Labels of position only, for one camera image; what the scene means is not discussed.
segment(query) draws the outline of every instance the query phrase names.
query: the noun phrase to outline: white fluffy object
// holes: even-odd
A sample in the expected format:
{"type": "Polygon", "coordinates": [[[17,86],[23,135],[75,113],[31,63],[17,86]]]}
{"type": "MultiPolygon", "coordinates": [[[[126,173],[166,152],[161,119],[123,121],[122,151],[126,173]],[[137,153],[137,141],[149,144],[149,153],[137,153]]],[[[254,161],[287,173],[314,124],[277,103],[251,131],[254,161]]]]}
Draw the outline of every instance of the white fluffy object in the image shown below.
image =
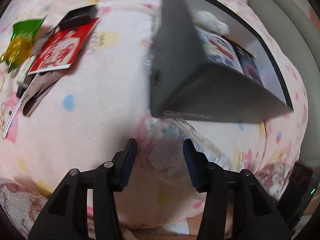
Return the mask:
{"type": "Polygon", "coordinates": [[[220,22],[212,13],[207,11],[197,11],[194,14],[193,22],[195,25],[202,27],[217,35],[223,36],[229,34],[229,26],[220,22]]]}

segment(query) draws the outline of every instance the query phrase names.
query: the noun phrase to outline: cartoon print fabric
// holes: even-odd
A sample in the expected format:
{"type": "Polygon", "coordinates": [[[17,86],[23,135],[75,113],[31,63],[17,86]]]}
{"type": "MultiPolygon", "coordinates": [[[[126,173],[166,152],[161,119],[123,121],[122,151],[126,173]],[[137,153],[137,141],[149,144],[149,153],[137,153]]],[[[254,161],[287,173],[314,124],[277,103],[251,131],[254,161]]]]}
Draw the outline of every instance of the cartoon print fabric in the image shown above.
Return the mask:
{"type": "MultiPolygon", "coordinates": [[[[272,176],[285,178],[299,158],[308,121],[304,85],[247,0],[218,1],[262,36],[284,76],[294,113],[261,124],[189,123],[224,153],[235,171],[247,168],[257,173],[268,165],[286,165],[283,170],[269,169],[261,175],[269,193],[279,197],[285,181],[273,183],[279,180],[269,177],[276,174],[272,176]]],[[[145,59],[152,42],[153,17],[161,0],[12,0],[0,19],[0,51],[6,50],[14,22],[47,15],[44,26],[52,27],[69,10],[95,3],[101,21],[70,74],[57,82],[30,118],[18,114],[8,137],[0,139],[0,164],[4,167],[0,176],[10,175],[46,195],[70,169],[95,169],[123,150],[129,137],[143,141],[156,122],[146,115],[149,69],[145,59]]],[[[2,73],[5,81],[0,91],[1,127],[17,102],[17,76],[2,73]]],[[[135,166],[128,187],[115,199],[122,225],[154,228],[201,213],[205,195],[177,190],[135,166]]]]}

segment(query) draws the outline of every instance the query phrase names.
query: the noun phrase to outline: green and yellow package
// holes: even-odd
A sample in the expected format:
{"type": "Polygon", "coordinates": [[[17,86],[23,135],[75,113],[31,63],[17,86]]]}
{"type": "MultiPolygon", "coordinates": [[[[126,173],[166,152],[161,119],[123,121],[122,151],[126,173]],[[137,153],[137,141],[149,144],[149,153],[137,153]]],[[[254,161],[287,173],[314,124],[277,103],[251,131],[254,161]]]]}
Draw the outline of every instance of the green and yellow package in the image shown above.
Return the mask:
{"type": "Polygon", "coordinates": [[[8,73],[28,59],[32,52],[33,40],[43,22],[44,18],[31,19],[13,25],[10,44],[0,58],[0,61],[5,61],[8,64],[8,73]]]}

